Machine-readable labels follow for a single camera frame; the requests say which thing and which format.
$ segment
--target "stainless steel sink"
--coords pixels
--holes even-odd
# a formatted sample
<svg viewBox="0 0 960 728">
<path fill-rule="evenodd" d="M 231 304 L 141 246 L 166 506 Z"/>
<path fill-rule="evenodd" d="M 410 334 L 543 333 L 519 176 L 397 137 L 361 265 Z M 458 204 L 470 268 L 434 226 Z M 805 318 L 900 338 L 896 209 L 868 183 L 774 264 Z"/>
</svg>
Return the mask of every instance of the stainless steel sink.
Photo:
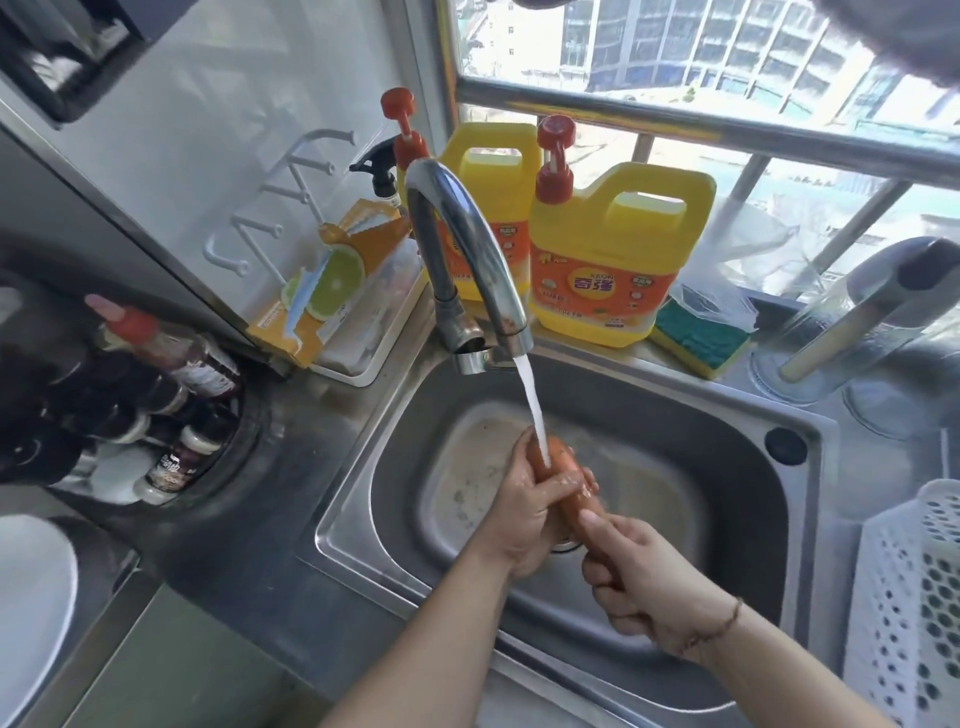
<svg viewBox="0 0 960 728">
<path fill-rule="evenodd" d="M 410 370 L 331 489 L 309 559 L 402 616 L 487 511 L 510 445 L 530 423 L 516 374 L 460 376 L 428 332 L 413 332 Z M 593 468 L 608 508 L 650 522 L 803 642 L 818 497 L 836 468 L 834 423 L 549 335 L 537 338 L 531 363 L 548 429 Z M 776 428 L 802 438 L 803 463 L 767 451 Z M 557 551 L 511 590 L 498 651 L 634 724 L 730 724 L 735 707 L 704 670 L 610 628 L 580 575 L 583 548 Z"/>
</svg>

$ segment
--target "red bottle cap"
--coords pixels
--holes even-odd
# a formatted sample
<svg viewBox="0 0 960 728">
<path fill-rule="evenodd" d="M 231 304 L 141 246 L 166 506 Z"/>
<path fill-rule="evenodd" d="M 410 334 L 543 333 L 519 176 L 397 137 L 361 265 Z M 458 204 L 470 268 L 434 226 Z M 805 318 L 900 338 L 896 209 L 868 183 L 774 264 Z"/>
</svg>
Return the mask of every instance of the red bottle cap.
<svg viewBox="0 0 960 728">
<path fill-rule="evenodd" d="M 537 127 L 537 143 L 546 151 L 546 163 L 537 174 L 537 199 L 561 205 L 573 197 L 573 172 L 566 165 L 566 150 L 577 138 L 577 125 L 569 116 L 547 116 Z"/>
<path fill-rule="evenodd" d="M 429 157 L 423 137 L 410 128 L 410 117 L 417 112 L 413 92 L 403 86 L 391 88 L 380 97 L 380 107 L 384 116 L 400 125 L 400 136 L 394 142 L 396 166 L 406 171 L 414 159 Z"/>
<path fill-rule="evenodd" d="M 143 346 L 159 331 L 156 316 L 133 306 L 122 306 L 103 296 L 90 294 L 84 302 L 107 322 L 107 328 L 128 344 Z"/>
</svg>

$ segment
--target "white plastic basket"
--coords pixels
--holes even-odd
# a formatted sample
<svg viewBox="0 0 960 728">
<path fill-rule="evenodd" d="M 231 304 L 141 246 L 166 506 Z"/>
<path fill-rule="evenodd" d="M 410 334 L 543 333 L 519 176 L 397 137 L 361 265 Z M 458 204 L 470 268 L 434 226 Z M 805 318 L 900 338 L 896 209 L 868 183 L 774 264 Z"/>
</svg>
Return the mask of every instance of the white plastic basket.
<svg viewBox="0 0 960 728">
<path fill-rule="evenodd" d="M 960 728 L 960 480 L 863 526 L 846 683 L 904 728 Z"/>
</svg>

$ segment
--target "jar label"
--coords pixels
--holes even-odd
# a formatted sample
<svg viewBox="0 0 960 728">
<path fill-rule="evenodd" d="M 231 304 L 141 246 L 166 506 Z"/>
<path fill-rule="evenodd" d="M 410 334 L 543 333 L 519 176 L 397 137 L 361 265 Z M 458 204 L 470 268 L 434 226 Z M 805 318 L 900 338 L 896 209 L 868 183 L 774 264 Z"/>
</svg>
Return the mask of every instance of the jar label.
<svg viewBox="0 0 960 728">
<path fill-rule="evenodd" d="M 237 388 L 240 372 L 229 354 L 212 341 L 205 340 L 204 359 L 188 362 L 172 375 L 180 384 L 203 397 L 221 397 Z"/>
<path fill-rule="evenodd" d="M 496 237 L 500 251 L 507 258 L 510 275 L 514 279 L 526 278 L 526 264 L 530 256 L 529 223 L 526 220 L 517 223 L 490 223 L 490 229 Z M 440 224 L 440 236 L 444 242 L 444 257 L 450 275 L 454 280 L 472 279 L 467 259 L 443 223 Z"/>
<path fill-rule="evenodd" d="M 183 444 L 174 445 L 156 461 L 146 480 L 164 493 L 179 493 L 197 473 L 205 455 Z"/>
<path fill-rule="evenodd" d="M 677 274 L 658 276 L 554 255 L 532 246 L 530 283 L 537 305 L 570 319 L 642 333 L 653 323 Z"/>
</svg>

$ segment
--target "faucet spout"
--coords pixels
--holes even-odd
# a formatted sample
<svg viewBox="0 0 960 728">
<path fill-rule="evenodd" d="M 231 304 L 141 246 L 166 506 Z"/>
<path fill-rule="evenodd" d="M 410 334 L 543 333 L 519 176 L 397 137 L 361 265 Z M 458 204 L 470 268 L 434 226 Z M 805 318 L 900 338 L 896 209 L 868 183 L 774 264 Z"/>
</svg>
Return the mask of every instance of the faucet spout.
<svg viewBox="0 0 960 728">
<path fill-rule="evenodd" d="M 438 217 L 467 259 L 497 343 L 511 357 L 533 349 L 533 336 L 507 260 L 460 180 L 435 159 L 423 158 L 407 169 L 406 187 L 420 256 L 433 283 L 437 330 L 450 352 L 479 352 L 485 345 L 483 331 L 465 311 L 446 267 Z"/>
</svg>

